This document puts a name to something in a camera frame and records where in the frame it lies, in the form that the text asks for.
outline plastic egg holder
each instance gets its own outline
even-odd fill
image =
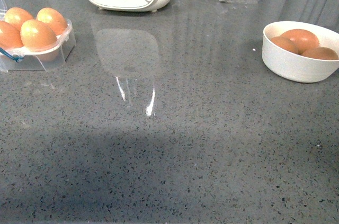
[[[0,20],[3,20],[7,12],[4,0],[0,0]],[[23,60],[16,62],[0,53],[0,71],[9,70],[53,70],[66,63],[66,58],[76,45],[72,22],[66,19],[68,27],[57,36],[57,42],[50,47],[28,50],[26,47],[11,48],[6,51],[12,56],[23,57]]]
[[[333,49],[339,55],[339,34],[327,28],[294,21],[280,21],[264,28],[262,59],[279,76],[301,83],[314,83],[326,79],[337,69],[339,60],[319,60],[288,52],[270,41],[272,37],[292,29],[305,29],[314,33],[320,46]]]

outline clear plastic container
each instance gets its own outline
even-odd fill
[[[7,12],[6,3],[0,0],[0,20],[4,19]],[[16,62],[11,58],[0,53],[0,71],[8,72],[9,70],[53,70],[61,67],[66,63],[66,58],[76,46],[76,40],[72,27],[72,22],[66,19],[68,27],[65,31],[57,36],[58,40],[51,48],[45,51],[28,50],[25,47],[11,48],[6,51],[12,56],[21,56],[23,60]]]
[[[5,0],[0,0],[0,20],[4,19],[6,11],[7,11],[7,6],[5,3]]]

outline egg tray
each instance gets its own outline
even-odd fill
[[[58,40],[52,48],[45,51],[33,52],[26,47],[11,48],[6,51],[12,56],[21,56],[23,60],[16,62],[11,58],[0,53],[0,71],[8,72],[9,70],[45,70],[50,71],[57,69],[66,63],[66,59],[76,46],[76,40],[72,27],[72,22],[66,19],[68,27],[65,31],[57,36]]]

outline gray countertop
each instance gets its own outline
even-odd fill
[[[156,13],[53,7],[77,46],[0,73],[0,222],[339,222],[339,72],[286,80],[263,28],[339,30],[338,0],[171,0]]]

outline blue clip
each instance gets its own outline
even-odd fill
[[[23,57],[21,57],[21,56],[14,57],[10,53],[8,53],[6,50],[4,50],[3,48],[0,48],[0,52],[2,54],[4,54],[5,56],[7,56],[8,58],[11,58],[12,60],[14,60],[16,62],[20,62],[20,61],[23,60]]]

